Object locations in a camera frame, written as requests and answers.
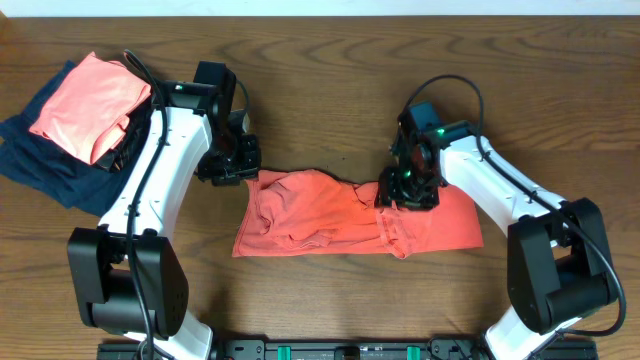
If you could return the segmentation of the red printed t-shirt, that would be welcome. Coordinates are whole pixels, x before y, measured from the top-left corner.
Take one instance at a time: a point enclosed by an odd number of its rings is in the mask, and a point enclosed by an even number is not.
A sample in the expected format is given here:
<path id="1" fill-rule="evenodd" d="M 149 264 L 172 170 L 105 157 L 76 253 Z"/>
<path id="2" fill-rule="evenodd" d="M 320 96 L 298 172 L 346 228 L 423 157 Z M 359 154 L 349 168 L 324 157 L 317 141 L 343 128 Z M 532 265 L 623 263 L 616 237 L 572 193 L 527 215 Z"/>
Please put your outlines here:
<path id="1" fill-rule="evenodd" d="M 433 210 L 378 208 L 375 182 L 352 184 L 318 170 L 262 170 L 247 182 L 249 201 L 232 254 L 287 257 L 417 253 L 480 248 L 473 200 L 454 186 Z"/>

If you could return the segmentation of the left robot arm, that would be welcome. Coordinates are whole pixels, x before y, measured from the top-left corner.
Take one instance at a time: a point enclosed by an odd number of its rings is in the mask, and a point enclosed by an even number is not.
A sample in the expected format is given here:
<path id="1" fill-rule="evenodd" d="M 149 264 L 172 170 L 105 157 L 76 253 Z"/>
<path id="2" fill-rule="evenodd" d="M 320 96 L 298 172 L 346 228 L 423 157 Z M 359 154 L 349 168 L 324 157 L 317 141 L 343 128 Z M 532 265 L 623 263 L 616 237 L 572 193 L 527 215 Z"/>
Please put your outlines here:
<path id="1" fill-rule="evenodd" d="M 149 134 L 133 171 L 93 229 L 77 228 L 67 254 L 82 323 L 135 344 L 125 359 L 213 359 L 213 330 L 188 310 L 189 285 L 172 247 L 193 178 L 215 186 L 257 176 L 261 152 L 239 85 L 223 63 L 202 61 L 190 82 L 149 80 Z"/>

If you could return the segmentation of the folded navy blue garment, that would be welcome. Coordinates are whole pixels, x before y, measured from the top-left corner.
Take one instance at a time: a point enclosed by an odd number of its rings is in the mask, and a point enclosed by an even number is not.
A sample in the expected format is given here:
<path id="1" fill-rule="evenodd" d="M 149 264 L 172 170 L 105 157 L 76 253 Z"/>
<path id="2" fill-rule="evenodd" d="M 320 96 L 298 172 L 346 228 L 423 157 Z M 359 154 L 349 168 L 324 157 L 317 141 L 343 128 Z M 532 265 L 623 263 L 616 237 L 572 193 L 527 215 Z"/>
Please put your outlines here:
<path id="1" fill-rule="evenodd" d="M 1 123 L 1 174 L 39 190 L 66 208 L 103 216 L 118 199 L 138 160 L 129 149 L 128 163 L 120 171 L 107 172 L 67 154 L 53 142 L 31 134 L 46 101 L 75 68 L 68 61 L 31 99 L 24 110 Z"/>

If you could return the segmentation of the folded black patterned garment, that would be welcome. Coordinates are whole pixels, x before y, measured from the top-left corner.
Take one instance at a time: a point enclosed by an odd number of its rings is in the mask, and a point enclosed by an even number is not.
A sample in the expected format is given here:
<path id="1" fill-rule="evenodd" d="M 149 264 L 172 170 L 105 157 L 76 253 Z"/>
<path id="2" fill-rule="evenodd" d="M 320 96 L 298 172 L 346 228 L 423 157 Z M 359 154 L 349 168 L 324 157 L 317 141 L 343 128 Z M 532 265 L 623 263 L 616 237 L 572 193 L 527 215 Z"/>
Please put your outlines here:
<path id="1" fill-rule="evenodd" d="M 133 160 L 148 130 L 146 118 L 151 110 L 153 90 L 148 82 L 136 78 L 117 83 L 98 100 L 98 134 L 91 151 L 92 167 L 119 172 Z"/>

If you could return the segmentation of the folded pink shirt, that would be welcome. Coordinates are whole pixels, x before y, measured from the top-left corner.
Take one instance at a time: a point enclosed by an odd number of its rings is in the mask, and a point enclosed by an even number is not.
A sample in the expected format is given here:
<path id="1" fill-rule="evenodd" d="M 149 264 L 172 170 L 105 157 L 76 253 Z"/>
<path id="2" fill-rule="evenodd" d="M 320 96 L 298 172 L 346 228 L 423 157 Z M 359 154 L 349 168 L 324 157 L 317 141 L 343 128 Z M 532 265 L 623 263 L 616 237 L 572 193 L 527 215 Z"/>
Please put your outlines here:
<path id="1" fill-rule="evenodd" d="M 29 132 L 93 165 L 124 139 L 130 113 L 150 95 L 151 85 L 124 64 L 90 53 L 45 102 Z"/>

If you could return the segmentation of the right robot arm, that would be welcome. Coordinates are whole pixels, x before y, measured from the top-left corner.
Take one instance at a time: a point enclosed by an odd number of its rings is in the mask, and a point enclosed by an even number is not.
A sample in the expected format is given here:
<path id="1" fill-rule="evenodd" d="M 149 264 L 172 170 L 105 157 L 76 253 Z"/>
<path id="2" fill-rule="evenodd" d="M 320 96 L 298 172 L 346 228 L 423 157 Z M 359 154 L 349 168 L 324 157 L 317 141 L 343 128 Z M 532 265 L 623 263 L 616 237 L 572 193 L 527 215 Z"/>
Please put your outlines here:
<path id="1" fill-rule="evenodd" d="M 380 176 L 381 207 L 441 210 L 455 187 L 507 237 L 510 308 L 477 341 L 434 339 L 434 359 L 595 359 L 591 336 L 575 324 L 623 291 L 599 208 L 539 187 L 495 153 L 478 127 L 445 125 L 432 105 L 408 105 Z"/>

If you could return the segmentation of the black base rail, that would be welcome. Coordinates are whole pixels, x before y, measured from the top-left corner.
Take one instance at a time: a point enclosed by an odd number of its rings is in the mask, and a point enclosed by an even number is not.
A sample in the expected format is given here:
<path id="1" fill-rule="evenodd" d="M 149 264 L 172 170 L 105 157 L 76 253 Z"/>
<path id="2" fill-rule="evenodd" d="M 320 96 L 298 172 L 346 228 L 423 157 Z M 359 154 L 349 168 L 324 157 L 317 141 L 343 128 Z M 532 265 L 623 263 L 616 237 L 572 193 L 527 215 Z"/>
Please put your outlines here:
<path id="1" fill-rule="evenodd" d="M 98 346 L 96 359 L 141 359 L 133 343 Z M 468 339 L 432 339 L 426 343 L 329 343 L 229 341 L 206 359 L 214 360 L 463 360 L 494 359 L 479 342 Z M 595 342 L 556 340 L 541 352 L 525 359 L 597 360 Z"/>

